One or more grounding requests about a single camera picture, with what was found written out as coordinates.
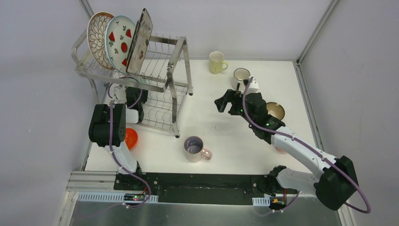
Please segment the mint green bowl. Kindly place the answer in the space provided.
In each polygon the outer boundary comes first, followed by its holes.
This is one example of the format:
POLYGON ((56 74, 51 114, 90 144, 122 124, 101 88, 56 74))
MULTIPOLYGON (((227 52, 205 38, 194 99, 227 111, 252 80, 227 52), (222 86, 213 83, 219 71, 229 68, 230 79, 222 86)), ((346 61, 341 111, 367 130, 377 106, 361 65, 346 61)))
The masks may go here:
POLYGON ((143 77, 137 77, 137 78, 136 78, 136 81, 139 82, 139 83, 141 83, 141 84, 150 84, 150 83, 149 83, 149 80, 146 79, 146 78, 143 78, 143 77))

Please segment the orange plastic bowl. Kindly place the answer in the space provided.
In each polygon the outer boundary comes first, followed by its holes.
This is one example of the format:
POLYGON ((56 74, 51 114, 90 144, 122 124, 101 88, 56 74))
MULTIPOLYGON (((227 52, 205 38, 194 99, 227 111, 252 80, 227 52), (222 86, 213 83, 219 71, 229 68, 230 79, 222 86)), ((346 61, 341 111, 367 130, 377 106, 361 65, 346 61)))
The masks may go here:
POLYGON ((126 128, 125 143, 128 150, 132 150, 138 142, 138 134, 132 128, 126 128))

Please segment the brown patterned small bowl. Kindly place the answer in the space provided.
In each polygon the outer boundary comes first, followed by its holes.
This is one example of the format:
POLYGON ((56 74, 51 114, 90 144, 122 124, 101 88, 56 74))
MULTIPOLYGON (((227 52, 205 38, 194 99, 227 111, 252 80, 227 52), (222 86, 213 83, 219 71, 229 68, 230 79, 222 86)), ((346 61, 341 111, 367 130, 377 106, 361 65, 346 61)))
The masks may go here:
POLYGON ((270 114, 271 116, 273 116, 279 120, 282 120, 285 117, 285 110, 278 103, 268 102, 266 104, 266 108, 267 108, 268 114, 270 114))

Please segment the watermelon pattern round plate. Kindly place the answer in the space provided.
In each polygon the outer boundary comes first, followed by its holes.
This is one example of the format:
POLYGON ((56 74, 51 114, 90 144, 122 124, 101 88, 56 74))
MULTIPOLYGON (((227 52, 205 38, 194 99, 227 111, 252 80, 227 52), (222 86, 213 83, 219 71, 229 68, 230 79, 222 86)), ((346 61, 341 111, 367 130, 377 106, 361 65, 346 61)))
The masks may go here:
POLYGON ((112 67, 118 72, 126 71, 128 52, 135 28, 135 24, 126 16, 112 18, 106 27, 106 54, 112 67))

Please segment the square flower pattern plate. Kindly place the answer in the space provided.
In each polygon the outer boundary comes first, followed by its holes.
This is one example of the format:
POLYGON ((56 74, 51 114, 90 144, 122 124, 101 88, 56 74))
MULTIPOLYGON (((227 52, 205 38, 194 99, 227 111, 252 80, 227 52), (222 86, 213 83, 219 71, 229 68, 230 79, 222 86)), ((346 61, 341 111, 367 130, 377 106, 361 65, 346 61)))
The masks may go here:
POLYGON ((142 10, 137 22, 131 46, 128 53, 128 64, 126 72, 139 74, 144 62, 144 57, 149 45, 153 29, 151 16, 146 8, 142 10))

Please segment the floral petal brown-rim plate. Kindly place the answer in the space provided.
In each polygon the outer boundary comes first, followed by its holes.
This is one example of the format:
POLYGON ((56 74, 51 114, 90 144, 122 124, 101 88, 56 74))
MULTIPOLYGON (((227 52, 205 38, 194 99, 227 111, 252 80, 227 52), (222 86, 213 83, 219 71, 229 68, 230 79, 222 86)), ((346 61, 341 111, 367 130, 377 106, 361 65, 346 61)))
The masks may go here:
POLYGON ((88 47, 93 58, 104 68, 113 70, 105 50, 105 33, 108 23, 114 16, 108 12, 94 14, 87 28, 88 47))

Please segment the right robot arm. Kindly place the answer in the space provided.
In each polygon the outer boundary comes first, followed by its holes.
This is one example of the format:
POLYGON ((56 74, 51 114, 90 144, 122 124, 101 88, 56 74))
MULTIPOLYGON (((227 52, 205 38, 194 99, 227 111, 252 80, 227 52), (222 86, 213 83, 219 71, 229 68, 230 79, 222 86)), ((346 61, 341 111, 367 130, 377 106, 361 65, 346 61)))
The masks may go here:
POLYGON ((228 114, 241 116, 259 139, 282 149, 310 170, 304 173, 286 166, 275 167, 267 175, 270 194, 284 188, 304 191, 327 208, 338 210, 356 192, 359 183, 352 160, 344 155, 337 158, 302 141, 276 113, 268 112, 261 93, 244 95, 228 89, 214 103, 220 113, 230 103, 228 114))

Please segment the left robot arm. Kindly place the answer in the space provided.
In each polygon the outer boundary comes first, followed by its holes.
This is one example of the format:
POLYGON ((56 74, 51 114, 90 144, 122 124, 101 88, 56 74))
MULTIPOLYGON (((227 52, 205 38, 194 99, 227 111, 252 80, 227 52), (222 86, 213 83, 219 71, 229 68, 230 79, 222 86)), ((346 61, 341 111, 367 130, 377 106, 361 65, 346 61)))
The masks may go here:
POLYGON ((118 166, 120 174, 126 174, 126 185, 131 190, 143 186, 143 177, 138 161, 130 150, 138 141, 138 134, 127 128, 127 121, 134 124, 144 119, 143 105, 148 100, 148 91, 128 87, 125 89, 126 102, 96 104, 88 129, 89 140, 104 148, 118 166))

